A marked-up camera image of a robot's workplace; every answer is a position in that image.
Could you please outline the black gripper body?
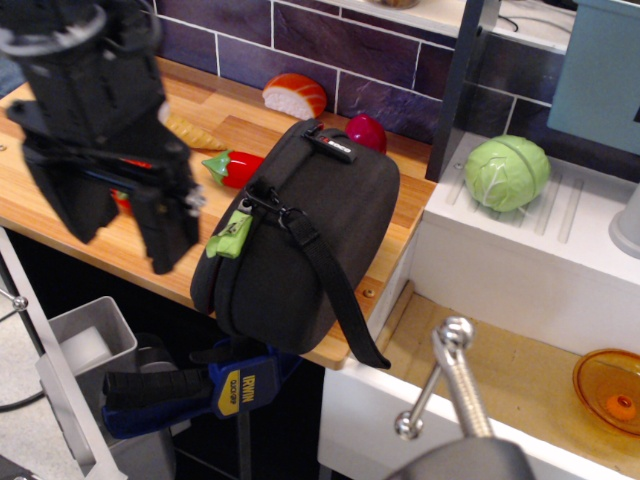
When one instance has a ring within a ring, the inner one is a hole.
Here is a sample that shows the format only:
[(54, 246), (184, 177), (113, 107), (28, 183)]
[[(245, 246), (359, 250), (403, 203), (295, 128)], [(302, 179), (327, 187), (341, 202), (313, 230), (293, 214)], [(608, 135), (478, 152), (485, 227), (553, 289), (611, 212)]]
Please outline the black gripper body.
[(198, 200), (186, 145), (163, 123), (166, 96), (154, 34), (19, 35), (5, 53), (34, 98), (10, 118), (25, 132), (24, 155), (50, 200)]

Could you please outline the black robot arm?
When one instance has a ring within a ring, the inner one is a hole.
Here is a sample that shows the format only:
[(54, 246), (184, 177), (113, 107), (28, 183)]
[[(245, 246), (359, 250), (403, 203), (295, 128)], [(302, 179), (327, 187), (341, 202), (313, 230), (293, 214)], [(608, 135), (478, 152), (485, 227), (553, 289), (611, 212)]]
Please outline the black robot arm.
[(127, 195), (153, 270), (170, 272), (199, 238), (204, 199), (187, 145), (162, 121), (155, 51), (161, 26), (145, 1), (5, 1), (1, 50), (33, 93), (8, 109), (40, 191), (90, 242)]

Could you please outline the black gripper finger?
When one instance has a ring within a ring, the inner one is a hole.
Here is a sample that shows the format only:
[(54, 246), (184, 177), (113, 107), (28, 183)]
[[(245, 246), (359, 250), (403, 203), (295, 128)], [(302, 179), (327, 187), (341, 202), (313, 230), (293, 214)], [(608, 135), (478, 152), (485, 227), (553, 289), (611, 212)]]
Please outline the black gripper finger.
[(198, 242), (198, 219), (181, 200), (156, 187), (138, 187), (130, 196), (130, 204), (154, 273), (171, 272)]
[(41, 193), (69, 232), (84, 244), (118, 214), (110, 188), (67, 159), (24, 147), (24, 158)]

